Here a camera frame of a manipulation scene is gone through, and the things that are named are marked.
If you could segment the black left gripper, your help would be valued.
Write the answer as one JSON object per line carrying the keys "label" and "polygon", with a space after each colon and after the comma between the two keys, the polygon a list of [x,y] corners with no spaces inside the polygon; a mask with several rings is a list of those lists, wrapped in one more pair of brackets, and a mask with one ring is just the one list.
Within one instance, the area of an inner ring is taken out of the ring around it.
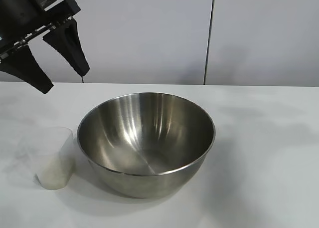
{"label": "black left gripper", "polygon": [[90,66],[73,19],[79,11],[75,0],[0,0],[0,70],[48,93],[53,84],[28,46],[45,32],[43,40],[85,76]]}

